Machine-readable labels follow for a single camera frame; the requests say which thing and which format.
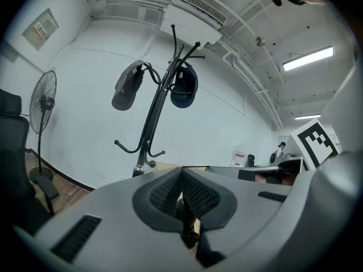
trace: wall baseboard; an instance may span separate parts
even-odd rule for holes
[[[33,153],[36,157],[38,157],[38,153],[32,149],[26,149],[26,153]],[[51,171],[55,172],[56,174],[58,174],[59,176],[63,177],[65,180],[68,180],[69,182],[73,183],[74,185],[86,189],[89,192],[95,190],[94,188],[91,188],[90,186],[87,186],[85,184],[81,184],[80,182],[78,182],[77,180],[74,180],[73,178],[65,175],[63,172],[59,171],[57,168],[55,168],[54,166],[52,166],[50,163],[48,163],[46,160],[44,160],[42,157],[40,157],[41,162],[43,162],[45,164],[46,167],[48,167]]]

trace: air conditioner vent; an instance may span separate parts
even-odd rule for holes
[[[202,0],[182,0],[182,1],[197,7],[198,9],[210,15],[212,18],[214,18],[222,25],[227,19],[224,15],[222,15],[220,12],[218,12],[216,9],[214,9],[212,6],[208,5],[207,3],[203,2]]]

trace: fan base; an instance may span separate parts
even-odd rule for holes
[[[39,167],[33,168],[32,170],[30,170],[29,172],[29,178],[32,182],[37,183],[36,179],[38,176],[44,175],[45,177],[47,177],[49,180],[53,179],[53,173],[52,171],[50,171],[50,169],[41,168],[41,173],[39,171]]]

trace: wooden floor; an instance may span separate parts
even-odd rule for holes
[[[26,154],[26,168],[29,174],[29,171],[38,166],[37,157],[32,153]],[[53,208],[56,214],[60,213],[61,211],[65,210],[66,208],[70,207],[75,202],[79,201],[84,196],[88,195],[90,192],[88,190],[84,190],[68,180],[65,180],[60,175],[53,172],[53,184],[59,191],[59,196],[54,199]],[[45,197],[41,189],[37,184],[32,183],[36,190],[36,198],[38,198],[43,206],[48,210],[47,203],[45,201]]]

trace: black office chair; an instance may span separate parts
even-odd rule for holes
[[[11,223],[34,235],[54,215],[52,200],[59,193],[50,180],[40,176],[37,183],[50,212],[35,198],[25,166],[29,122],[19,116],[21,105],[19,96],[0,90],[0,195],[6,201]]]

